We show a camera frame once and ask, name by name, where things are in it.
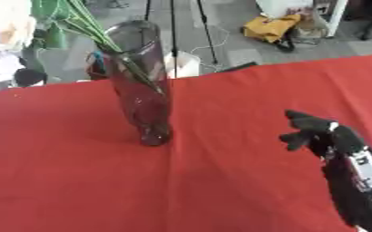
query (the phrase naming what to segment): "white table leg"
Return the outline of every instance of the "white table leg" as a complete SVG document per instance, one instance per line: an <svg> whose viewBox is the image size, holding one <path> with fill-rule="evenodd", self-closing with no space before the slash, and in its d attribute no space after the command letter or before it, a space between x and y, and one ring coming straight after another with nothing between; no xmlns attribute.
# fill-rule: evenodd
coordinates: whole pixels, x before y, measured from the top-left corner
<svg viewBox="0 0 372 232"><path fill-rule="evenodd" d="M330 23L328 24L328 37L333 37L336 34L341 19L346 11L348 0L338 0Z"/></svg>

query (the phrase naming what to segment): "vase rim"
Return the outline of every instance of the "vase rim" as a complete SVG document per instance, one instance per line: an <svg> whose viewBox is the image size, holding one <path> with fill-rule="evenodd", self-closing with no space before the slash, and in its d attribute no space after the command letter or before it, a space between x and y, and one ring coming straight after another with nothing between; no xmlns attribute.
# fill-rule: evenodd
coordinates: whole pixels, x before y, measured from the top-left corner
<svg viewBox="0 0 372 232"><path fill-rule="evenodd" d="M111 26L110 28L108 28L107 30L105 30L105 33L107 35L110 35L114 32L117 32L120 30L120 28L123 28L125 26L128 26L128 25L131 25L131 24L143 24L143 25L147 25L148 27L151 28L151 30L153 30L155 32L155 37L153 39L151 39L147 44L145 44L144 46L140 46L139 48L135 48L135 49L130 49L130 50L126 50L126 51L122 51L122 52L113 52L113 51L110 51L110 50L105 50L103 49L99 44L97 44L97 47L104 53L109 53L109 54L112 54L112 53L115 53L115 54L126 54L126 53L137 53L149 46L151 46L152 44L156 43L156 41L158 41L160 39L160 28L157 24L155 23L152 23L150 21L146 21L146 20L141 20L141 19L135 19L135 20L127 20L127 21L124 21L124 22L121 22L121 23L118 23L118 24L114 24L113 26Z"/></svg>

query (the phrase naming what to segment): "vase base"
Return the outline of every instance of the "vase base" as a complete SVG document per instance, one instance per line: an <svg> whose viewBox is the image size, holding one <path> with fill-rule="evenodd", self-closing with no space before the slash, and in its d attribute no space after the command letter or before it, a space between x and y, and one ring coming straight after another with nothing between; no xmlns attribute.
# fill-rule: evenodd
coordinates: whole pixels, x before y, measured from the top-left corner
<svg viewBox="0 0 372 232"><path fill-rule="evenodd" d="M161 146L171 139L171 127L169 125L152 125L139 128L141 144L145 146Z"/></svg>

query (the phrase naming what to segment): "black glove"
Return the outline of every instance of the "black glove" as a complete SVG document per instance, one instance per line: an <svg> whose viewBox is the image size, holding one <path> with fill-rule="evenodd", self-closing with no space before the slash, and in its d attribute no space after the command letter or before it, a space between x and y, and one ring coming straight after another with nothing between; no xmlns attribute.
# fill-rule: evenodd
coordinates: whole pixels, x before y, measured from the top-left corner
<svg viewBox="0 0 372 232"><path fill-rule="evenodd" d="M286 111L286 116L290 119L290 125L300 130L279 137L288 143L288 150L308 146L316 155L325 157L328 148L343 154L359 152L366 146L354 131L336 121L290 110Z"/></svg>
<svg viewBox="0 0 372 232"><path fill-rule="evenodd" d="M372 232L372 205L368 197L354 186L344 156L364 150L367 148L365 142L349 127L339 125L336 121L298 111L286 111L286 116L290 125L299 131L279 138L288 143L288 150L307 146L314 154L328 161L322 171L338 213L349 226L361 226Z"/></svg>

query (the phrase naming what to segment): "yellow bag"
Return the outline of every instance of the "yellow bag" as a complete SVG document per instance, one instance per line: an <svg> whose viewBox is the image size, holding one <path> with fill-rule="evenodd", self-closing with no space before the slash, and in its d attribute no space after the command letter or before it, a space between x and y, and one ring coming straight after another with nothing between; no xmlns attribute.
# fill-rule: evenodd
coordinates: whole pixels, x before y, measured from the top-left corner
<svg viewBox="0 0 372 232"><path fill-rule="evenodd" d="M243 33L247 37L257 38L274 44L300 21L300 14L292 14L280 19L270 19L258 16L243 26Z"/></svg>

